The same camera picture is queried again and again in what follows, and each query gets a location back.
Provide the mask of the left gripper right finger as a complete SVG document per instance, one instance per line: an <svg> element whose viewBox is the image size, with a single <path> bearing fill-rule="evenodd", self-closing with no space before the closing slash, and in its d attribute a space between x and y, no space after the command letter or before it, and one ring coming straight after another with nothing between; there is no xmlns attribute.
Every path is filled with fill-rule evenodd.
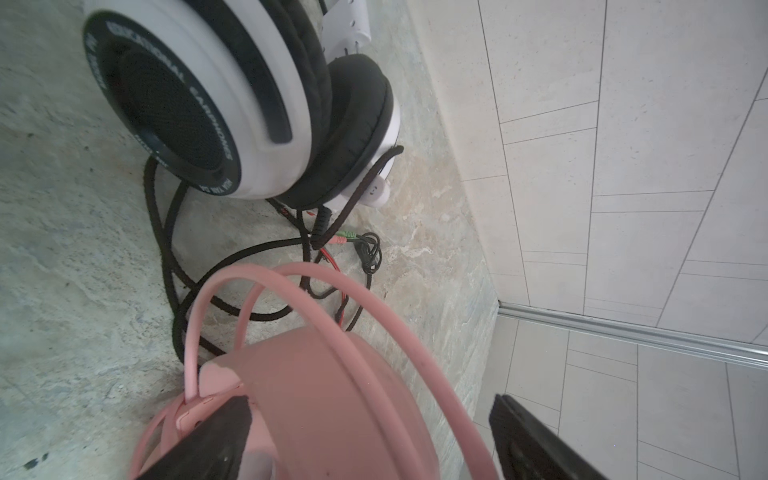
<svg viewBox="0 0 768 480"><path fill-rule="evenodd" d="M606 480L510 395L495 396L489 425L505 479Z"/></svg>

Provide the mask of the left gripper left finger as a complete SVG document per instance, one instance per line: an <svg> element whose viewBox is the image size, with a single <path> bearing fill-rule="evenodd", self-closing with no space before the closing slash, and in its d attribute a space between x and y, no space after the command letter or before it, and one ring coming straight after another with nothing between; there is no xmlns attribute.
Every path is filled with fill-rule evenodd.
<svg viewBox="0 0 768 480"><path fill-rule="evenodd" d="M137 479L237 479L251 423L248 398L232 397Z"/></svg>

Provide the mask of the pink headphones with cable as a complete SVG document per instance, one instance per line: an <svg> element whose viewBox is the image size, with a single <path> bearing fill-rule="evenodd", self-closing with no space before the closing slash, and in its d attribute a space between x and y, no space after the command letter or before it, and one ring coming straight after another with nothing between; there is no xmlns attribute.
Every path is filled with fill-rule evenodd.
<svg viewBox="0 0 768 480"><path fill-rule="evenodd" d="M227 400L246 396L252 423L237 479L436 479L439 461L421 411L401 376L368 342L346 332L297 276L319 279L356 300L389 333L430 390L470 475L497 470L482 436L438 363L406 323L366 287L314 263L226 267L205 281L184 340L182 393L147 426L133 479ZM248 280L230 352L198 360L215 293Z"/></svg>

